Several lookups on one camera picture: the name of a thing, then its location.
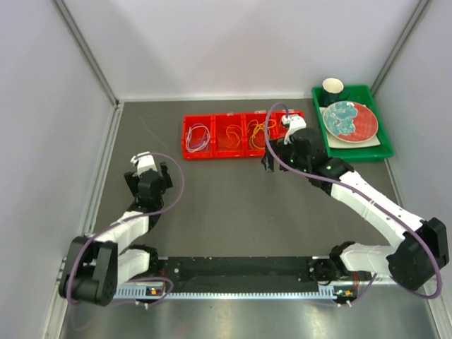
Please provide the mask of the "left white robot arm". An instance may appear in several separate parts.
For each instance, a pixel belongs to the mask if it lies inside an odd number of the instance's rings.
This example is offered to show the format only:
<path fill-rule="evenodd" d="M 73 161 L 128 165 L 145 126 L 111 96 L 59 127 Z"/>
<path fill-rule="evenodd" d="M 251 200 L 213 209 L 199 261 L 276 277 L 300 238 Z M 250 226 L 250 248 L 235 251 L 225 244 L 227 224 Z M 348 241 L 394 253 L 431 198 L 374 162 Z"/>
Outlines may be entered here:
<path fill-rule="evenodd" d="M 134 155 L 131 164 L 134 171 L 124 175 L 131 205 L 105 230 L 76 237 L 70 244 L 59 283 L 59 296 L 69 302 L 107 306 L 118 286 L 137 275 L 152 280 L 160 272 L 157 251 L 134 241 L 156 226 L 172 178 L 168 166 L 156 163 L 150 152 Z"/>

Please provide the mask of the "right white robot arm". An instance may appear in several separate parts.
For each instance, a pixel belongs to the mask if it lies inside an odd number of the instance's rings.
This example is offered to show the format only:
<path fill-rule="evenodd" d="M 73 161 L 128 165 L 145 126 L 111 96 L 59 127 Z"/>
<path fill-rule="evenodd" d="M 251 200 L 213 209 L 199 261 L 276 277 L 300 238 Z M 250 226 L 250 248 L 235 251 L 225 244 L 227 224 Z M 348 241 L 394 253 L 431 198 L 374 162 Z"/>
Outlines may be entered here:
<path fill-rule="evenodd" d="M 299 174 L 343 203 L 374 227 L 388 242 L 363 245 L 343 242 L 329 254 L 330 272 L 344 280 L 354 272 L 387 275 L 406 291 L 419 295 L 431 279 L 436 290 L 425 299 L 437 298 L 443 287 L 441 269 L 449 262 L 446 226 L 437 218 L 426 220 L 411 213 L 377 191 L 354 169 L 326 153 L 319 133 L 307 127 L 296 114 L 284 114 L 286 128 L 282 138 L 272 138 L 268 130 L 271 115 L 263 123 L 265 153 L 262 163 L 267 172 L 275 165 Z"/>

